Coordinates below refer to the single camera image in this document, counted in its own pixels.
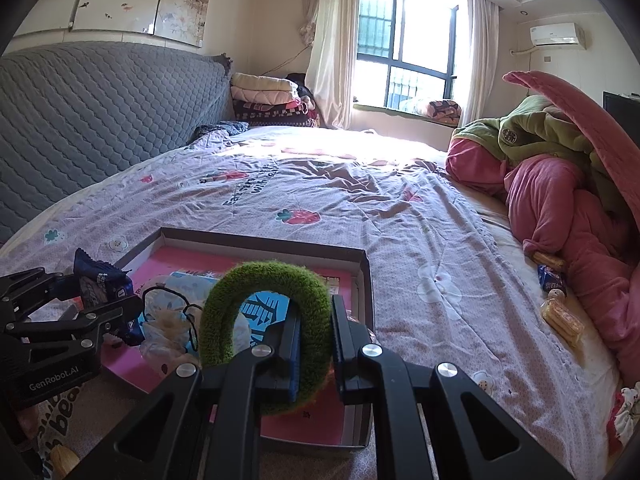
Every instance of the bed sheet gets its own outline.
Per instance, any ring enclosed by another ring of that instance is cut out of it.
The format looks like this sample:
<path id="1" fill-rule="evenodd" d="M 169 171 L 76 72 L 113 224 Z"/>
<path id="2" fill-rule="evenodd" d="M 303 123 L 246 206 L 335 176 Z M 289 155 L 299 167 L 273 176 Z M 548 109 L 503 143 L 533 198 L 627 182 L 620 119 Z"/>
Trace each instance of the bed sheet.
<path id="1" fill-rule="evenodd" d="M 68 271 L 78 246 L 115 261 L 162 224 L 364 248 L 383 345 L 418 364 L 456 362 L 574 476 L 602 477 L 612 359 L 595 334 L 582 354 L 563 346 L 540 317 L 537 277 L 504 210 L 456 190 L 442 152 L 308 128 L 256 128 L 234 140 L 222 152 L 174 150 L 68 197 L 0 249 L 0 274 Z M 122 409 L 110 405 L 124 400 L 109 396 L 94 416 L 115 424 Z M 69 423 L 81 454 L 93 423 Z M 284 467 L 294 478 L 369 479 L 375 448 L 350 462 L 267 453 L 261 477 L 280 478 Z"/>

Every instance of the black monitor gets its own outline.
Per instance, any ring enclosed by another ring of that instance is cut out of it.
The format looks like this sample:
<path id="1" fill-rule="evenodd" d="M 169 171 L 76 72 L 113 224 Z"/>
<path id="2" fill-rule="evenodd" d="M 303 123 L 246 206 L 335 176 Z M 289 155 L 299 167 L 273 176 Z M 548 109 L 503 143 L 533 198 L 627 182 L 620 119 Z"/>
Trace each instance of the black monitor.
<path id="1" fill-rule="evenodd" d="M 604 92 L 602 103 L 604 109 L 640 148 L 640 96 L 634 99 Z"/>

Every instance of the silver bolt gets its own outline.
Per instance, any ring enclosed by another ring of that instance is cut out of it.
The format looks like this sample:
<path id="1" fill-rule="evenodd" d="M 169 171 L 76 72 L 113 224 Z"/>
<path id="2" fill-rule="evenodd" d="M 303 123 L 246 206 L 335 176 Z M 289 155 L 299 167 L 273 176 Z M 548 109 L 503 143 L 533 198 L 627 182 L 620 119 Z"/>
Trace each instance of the silver bolt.
<path id="1" fill-rule="evenodd" d="M 196 373 L 196 365 L 193 363 L 182 363 L 175 369 L 175 373 L 178 377 L 191 377 Z"/>
<path id="2" fill-rule="evenodd" d="M 443 377 L 453 377 L 458 374 L 458 369 L 451 363 L 440 363 L 438 373 Z"/>
<path id="3" fill-rule="evenodd" d="M 267 357 L 271 353 L 271 347 L 269 345 L 256 345 L 251 348 L 251 353 L 256 357 Z"/>
<path id="4" fill-rule="evenodd" d="M 382 346 L 370 343 L 362 347 L 362 353 L 367 357 L 378 357 L 382 354 Z"/>

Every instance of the dark blue wrapper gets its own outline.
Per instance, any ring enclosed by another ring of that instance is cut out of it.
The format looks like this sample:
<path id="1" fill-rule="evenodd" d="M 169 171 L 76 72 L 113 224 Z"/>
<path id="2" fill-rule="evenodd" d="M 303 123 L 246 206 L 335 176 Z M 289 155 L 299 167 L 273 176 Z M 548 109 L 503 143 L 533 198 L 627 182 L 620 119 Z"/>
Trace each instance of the dark blue wrapper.
<path id="1" fill-rule="evenodd" d="M 80 297 L 87 310 L 134 295 L 133 283 L 124 270 L 94 261 L 80 248 L 76 250 L 74 274 L 79 278 Z M 137 319 L 113 323 L 109 333 L 128 346 L 138 346 L 145 340 Z"/>
<path id="2" fill-rule="evenodd" d="M 542 287 L 542 290 L 545 292 L 558 288 L 566 295 L 566 287 L 564 286 L 562 274 L 550 267 L 546 265 L 538 266 L 538 280 L 540 281 L 540 287 Z"/>

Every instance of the gray quilted headboard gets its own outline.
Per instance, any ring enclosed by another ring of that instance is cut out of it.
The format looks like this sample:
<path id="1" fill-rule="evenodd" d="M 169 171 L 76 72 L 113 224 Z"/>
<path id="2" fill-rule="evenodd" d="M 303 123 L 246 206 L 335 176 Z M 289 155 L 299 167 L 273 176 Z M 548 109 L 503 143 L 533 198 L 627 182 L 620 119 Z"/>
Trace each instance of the gray quilted headboard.
<path id="1" fill-rule="evenodd" d="M 72 194 L 230 117 L 230 60 L 135 43 L 0 59 L 0 242 Z"/>

